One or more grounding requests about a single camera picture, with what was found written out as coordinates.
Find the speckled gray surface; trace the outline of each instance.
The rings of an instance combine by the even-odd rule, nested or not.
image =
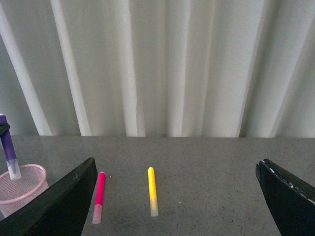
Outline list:
[[[19,164],[44,166],[50,185],[90,156],[107,173],[102,222],[92,224],[92,202],[83,236],[279,236],[256,163],[269,158],[315,185],[315,139],[16,136],[13,142]],[[156,171],[156,218],[149,208],[150,166]]]

